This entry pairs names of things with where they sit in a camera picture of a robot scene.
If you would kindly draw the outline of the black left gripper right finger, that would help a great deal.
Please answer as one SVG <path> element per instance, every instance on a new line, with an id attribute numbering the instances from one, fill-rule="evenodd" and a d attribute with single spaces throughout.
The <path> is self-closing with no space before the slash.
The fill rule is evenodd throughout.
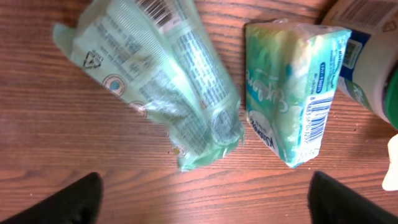
<path id="1" fill-rule="evenodd" d="M 321 171 L 312 176 L 308 208 L 313 224 L 397 224 L 397 216 Z"/>

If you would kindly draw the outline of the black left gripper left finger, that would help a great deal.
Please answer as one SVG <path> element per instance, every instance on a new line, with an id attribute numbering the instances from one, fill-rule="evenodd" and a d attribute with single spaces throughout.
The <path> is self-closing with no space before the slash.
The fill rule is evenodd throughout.
<path id="1" fill-rule="evenodd" d="M 103 180 L 99 173 L 91 172 L 1 224 L 94 224 L 102 197 Z"/>

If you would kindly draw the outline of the beige food pouch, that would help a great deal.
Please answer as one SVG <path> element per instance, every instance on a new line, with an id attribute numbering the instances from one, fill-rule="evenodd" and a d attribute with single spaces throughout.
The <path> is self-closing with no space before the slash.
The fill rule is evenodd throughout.
<path id="1" fill-rule="evenodd" d="M 397 175 L 397 135 L 393 136 L 388 144 L 389 153 L 389 168 L 386 176 L 382 182 L 382 188 L 385 191 L 397 190 L 398 175 Z"/>

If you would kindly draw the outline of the green lidded white jar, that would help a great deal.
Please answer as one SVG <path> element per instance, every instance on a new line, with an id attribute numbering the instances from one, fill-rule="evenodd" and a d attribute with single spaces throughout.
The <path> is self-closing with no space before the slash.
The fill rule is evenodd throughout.
<path id="1" fill-rule="evenodd" d="M 397 127 L 397 0 L 339 0 L 324 25 L 352 31 L 339 89 Z"/>

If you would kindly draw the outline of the teal tissue pack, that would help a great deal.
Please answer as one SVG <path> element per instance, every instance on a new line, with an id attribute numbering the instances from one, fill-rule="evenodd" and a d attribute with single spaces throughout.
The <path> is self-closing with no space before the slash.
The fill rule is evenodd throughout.
<path id="1" fill-rule="evenodd" d="M 250 23 L 246 115 L 262 142 L 295 168 L 318 156 L 351 30 Z"/>

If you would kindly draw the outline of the light green wipes packet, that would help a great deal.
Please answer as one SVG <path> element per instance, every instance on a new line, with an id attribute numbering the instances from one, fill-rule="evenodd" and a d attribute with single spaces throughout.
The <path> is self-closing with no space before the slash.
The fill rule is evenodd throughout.
<path id="1" fill-rule="evenodd" d="M 138 113 L 168 130 L 181 170 L 244 141 L 240 96 L 192 0 L 94 0 L 55 45 Z"/>

